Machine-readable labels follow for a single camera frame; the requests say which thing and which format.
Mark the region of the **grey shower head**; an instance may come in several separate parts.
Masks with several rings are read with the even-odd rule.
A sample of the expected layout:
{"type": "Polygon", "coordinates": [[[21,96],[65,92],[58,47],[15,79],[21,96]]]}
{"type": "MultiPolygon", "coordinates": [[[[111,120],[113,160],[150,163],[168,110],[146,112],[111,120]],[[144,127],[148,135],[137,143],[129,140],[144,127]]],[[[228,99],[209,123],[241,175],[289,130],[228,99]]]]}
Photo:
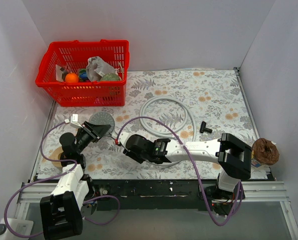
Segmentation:
{"type": "Polygon", "coordinates": [[[114,141],[117,137],[117,132],[115,131],[115,120],[107,112],[97,112],[89,118],[89,123],[94,125],[110,125],[109,130],[104,134],[104,138],[112,138],[114,141]]]}

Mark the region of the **black pipe fitting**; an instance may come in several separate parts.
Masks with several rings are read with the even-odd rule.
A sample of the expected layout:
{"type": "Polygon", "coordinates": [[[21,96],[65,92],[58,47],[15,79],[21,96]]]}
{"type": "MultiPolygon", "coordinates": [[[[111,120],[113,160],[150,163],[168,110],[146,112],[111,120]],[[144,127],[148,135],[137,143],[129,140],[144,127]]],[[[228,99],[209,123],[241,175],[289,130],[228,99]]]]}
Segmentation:
{"type": "Polygon", "coordinates": [[[206,122],[205,121],[202,121],[201,122],[200,130],[199,130],[200,133],[209,133],[209,134],[211,134],[212,131],[213,131],[212,129],[210,129],[210,128],[208,128],[206,126],[206,122]]]}

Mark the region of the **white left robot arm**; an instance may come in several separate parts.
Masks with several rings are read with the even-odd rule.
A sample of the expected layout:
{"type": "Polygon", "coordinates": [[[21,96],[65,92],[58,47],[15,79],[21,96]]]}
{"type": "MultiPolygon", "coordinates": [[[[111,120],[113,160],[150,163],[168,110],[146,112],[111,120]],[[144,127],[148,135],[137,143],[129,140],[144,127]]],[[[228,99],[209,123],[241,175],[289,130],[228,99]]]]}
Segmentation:
{"type": "Polygon", "coordinates": [[[109,124],[87,121],[76,134],[66,132],[60,136],[63,175],[52,193],[40,201],[44,238],[61,240],[82,233],[81,207],[84,200],[95,195],[92,179],[84,173],[86,159],[82,151],[89,143],[96,143],[110,131],[109,124]]]}

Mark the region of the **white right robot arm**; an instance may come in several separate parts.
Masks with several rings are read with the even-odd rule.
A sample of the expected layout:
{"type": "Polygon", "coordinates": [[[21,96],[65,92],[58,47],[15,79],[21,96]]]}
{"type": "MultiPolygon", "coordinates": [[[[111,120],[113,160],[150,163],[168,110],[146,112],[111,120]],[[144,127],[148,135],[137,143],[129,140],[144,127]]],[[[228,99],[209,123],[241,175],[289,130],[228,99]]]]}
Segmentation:
{"type": "Polygon", "coordinates": [[[194,161],[220,164],[215,186],[216,195],[221,199],[228,198],[239,181],[251,177],[251,147],[230,133],[223,133],[221,138],[209,141],[189,141],[181,145],[169,138],[150,141],[138,134],[123,132],[117,139],[118,145],[124,148],[123,154],[142,164],[171,167],[176,163],[194,161]]]}

